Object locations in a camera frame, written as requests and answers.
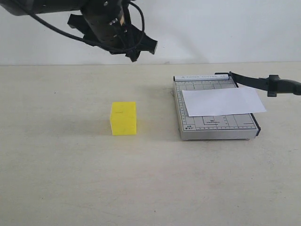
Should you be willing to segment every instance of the white wall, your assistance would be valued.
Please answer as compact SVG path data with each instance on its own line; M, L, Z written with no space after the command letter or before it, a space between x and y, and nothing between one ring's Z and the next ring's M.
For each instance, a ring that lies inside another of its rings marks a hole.
M138 0L146 33L159 41L156 55L139 64L301 61L299 0ZM132 9L133 23L141 27ZM42 15L66 23L70 13ZM99 48L67 39L28 16L0 9L0 64L131 64Z

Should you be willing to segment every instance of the robotic arm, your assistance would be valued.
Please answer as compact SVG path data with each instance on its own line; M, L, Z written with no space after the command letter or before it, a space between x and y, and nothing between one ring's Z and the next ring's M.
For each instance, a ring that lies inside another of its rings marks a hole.
M0 0L9 13L15 16L30 15L48 28L69 38L98 46L111 54L125 54L132 62L142 51L155 54L157 41L145 33L144 17L132 0ZM132 25L129 5L140 13L143 28ZM84 36L65 33L40 19L38 14L79 10L82 15L70 15L68 25Z

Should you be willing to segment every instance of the yellow block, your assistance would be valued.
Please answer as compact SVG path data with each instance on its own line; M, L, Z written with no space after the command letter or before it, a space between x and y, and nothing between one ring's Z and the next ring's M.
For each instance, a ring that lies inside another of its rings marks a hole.
M110 121L113 136L136 135L136 102L114 102Z

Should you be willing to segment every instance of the white table surface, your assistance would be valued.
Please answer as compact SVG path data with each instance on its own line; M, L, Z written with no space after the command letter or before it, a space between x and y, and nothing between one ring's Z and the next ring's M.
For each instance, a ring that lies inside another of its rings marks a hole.
M0 67L1 226L301 225L301 97L268 98L249 141L181 141L173 76L301 81L301 63ZM113 137L114 101L138 134Z

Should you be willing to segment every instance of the white paper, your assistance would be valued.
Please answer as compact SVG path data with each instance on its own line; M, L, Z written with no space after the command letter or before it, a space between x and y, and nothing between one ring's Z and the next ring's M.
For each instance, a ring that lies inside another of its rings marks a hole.
M250 87L183 90L182 93L190 117L261 113L267 111L256 90Z

